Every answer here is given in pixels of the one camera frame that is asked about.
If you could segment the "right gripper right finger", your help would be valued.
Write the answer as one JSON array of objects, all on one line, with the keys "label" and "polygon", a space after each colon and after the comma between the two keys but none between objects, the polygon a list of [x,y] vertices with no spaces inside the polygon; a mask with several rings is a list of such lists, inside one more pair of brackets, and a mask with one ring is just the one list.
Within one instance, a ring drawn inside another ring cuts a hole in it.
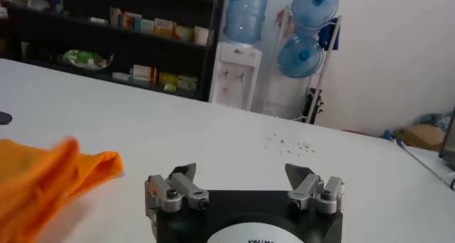
[{"label": "right gripper right finger", "polygon": [[287,163],[285,172],[291,184],[287,193],[289,210],[294,215],[315,209],[323,215],[343,211],[344,182],[339,177],[330,177],[326,182],[310,168]]}]

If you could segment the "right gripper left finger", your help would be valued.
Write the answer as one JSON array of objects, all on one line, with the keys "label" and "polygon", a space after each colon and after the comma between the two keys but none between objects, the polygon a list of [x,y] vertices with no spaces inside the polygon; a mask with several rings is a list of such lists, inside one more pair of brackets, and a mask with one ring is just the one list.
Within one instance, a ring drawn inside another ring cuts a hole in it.
[{"label": "right gripper left finger", "polygon": [[190,209],[205,211],[210,204],[209,192],[193,183],[195,174],[196,163],[190,163],[175,167],[167,178],[150,175],[144,181],[146,216],[157,210],[179,212],[184,202]]}]

